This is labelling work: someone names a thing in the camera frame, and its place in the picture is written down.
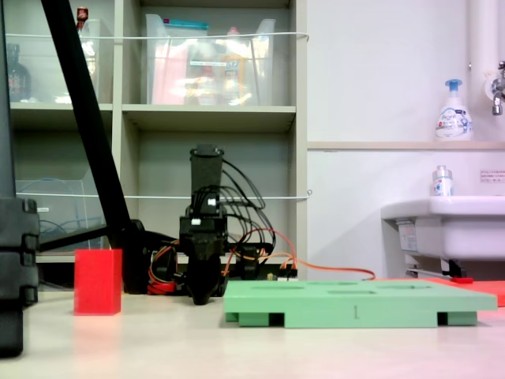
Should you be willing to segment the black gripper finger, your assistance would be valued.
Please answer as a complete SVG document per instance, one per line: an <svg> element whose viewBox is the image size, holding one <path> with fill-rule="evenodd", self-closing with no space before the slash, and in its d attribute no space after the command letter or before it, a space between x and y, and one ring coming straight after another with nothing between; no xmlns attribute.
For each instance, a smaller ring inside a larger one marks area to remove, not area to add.
<svg viewBox="0 0 505 379"><path fill-rule="evenodd" d="M219 284L220 257L212 255L208 261L204 262L204 305L208 304L210 297L219 289Z"/></svg>
<svg viewBox="0 0 505 379"><path fill-rule="evenodd" d="M188 263L188 292L195 305L204 304L204 287L201 281L202 269L196 258L189 258Z"/></svg>

